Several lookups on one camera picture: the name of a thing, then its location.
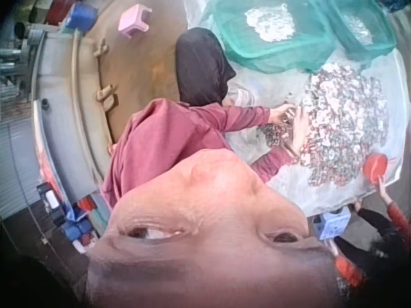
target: red bowl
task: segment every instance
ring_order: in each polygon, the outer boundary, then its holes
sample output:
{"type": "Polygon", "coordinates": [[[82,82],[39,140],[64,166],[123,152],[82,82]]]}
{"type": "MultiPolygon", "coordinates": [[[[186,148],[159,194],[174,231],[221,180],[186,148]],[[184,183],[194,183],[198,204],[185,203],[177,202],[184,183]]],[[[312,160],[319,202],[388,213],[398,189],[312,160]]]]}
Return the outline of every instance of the red bowl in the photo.
{"type": "Polygon", "coordinates": [[[373,153],[365,159],[363,172],[372,184],[378,183],[378,178],[383,176],[387,170],[388,158],[381,153],[373,153]]]}

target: green mesh basket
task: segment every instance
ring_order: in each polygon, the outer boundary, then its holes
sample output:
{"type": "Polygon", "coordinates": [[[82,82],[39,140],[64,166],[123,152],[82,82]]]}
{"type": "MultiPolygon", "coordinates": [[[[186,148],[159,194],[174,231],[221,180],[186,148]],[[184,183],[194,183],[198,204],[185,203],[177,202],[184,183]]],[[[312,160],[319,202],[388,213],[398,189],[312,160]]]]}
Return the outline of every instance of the green mesh basket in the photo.
{"type": "Polygon", "coordinates": [[[327,0],[326,4],[329,23],[348,58],[372,60],[395,48],[392,28],[374,0],[327,0]]]}
{"type": "Polygon", "coordinates": [[[335,48],[327,20],[312,0],[212,0],[206,11],[214,17],[227,57],[255,71],[316,71],[335,48]],[[284,4],[295,32],[283,40],[267,42],[247,23],[246,13],[275,10],[284,4]]]}

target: eye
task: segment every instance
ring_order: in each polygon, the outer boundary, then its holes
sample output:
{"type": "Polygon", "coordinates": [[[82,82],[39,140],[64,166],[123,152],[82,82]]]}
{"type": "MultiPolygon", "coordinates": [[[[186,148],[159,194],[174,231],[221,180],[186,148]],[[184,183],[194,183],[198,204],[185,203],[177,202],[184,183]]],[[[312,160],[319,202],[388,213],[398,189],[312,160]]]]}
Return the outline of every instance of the eye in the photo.
{"type": "Polygon", "coordinates": [[[283,232],[283,233],[276,234],[276,235],[270,235],[268,236],[268,238],[271,239],[275,243],[294,243],[298,241],[298,237],[289,232],[283,232]]]}
{"type": "Polygon", "coordinates": [[[168,239],[181,234],[182,231],[165,231],[151,227],[137,227],[127,233],[127,236],[135,239],[168,239]]]}

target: pile of coins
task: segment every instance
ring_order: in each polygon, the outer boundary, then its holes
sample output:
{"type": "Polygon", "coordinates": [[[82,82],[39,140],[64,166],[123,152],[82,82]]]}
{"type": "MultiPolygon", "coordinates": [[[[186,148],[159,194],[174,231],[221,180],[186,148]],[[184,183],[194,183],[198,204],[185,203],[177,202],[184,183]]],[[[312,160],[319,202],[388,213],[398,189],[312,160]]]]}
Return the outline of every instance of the pile of coins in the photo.
{"type": "Polygon", "coordinates": [[[267,146],[284,146],[286,141],[292,140],[293,128],[290,125],[268,124],[258,128],[265,135],[267,146]]]}
{"type": "Polygon", "coordinates": [[[253,27],[266,42],[288,40],[295,33],[294,19],[286,3],[279,6],[252,8],[245,12],[245,16],[247,24],[253,27]]]}
{"type": "Polygon", "coordinates": [[[310,114],[311,130],[300,164],[312,170],[312,186],[348,184],[371,146],[387,141],[389,114],[380,81],[349,66],[326,64],[311,75],[301,105],[310,114]]]}
{"type": "Polygon", "coordinates": [[[372,44],[372,35],[361,19],[354,15],[344,15],[345,22],[348,24],[351,32],[356,39],[363,45],[372,44]]]}

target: metal shutter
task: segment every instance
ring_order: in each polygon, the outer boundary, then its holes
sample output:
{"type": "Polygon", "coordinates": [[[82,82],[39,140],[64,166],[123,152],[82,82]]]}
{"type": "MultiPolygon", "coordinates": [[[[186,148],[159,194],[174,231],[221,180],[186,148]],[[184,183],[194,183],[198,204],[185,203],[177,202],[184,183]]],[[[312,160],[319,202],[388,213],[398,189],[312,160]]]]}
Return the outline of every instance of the metal shutter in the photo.
{"type": "Polygon", "coordinates": [[[5,219],[39,201],[38,184],[31,119],[0,124],[0,216],[5,219]]]}

